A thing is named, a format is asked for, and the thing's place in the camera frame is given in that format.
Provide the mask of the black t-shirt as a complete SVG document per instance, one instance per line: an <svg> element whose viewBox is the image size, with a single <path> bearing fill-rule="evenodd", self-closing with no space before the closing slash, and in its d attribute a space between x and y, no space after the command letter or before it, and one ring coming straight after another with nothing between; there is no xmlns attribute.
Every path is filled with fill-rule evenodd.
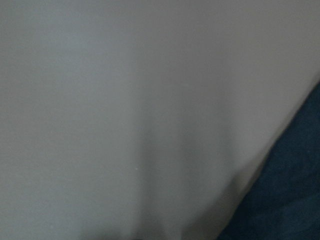
<svg viewBox="0 0 320 240"><path fill-rule="evenodd" d="M220 240L320 237L320 88L315 86L270 150Z"/></svg>

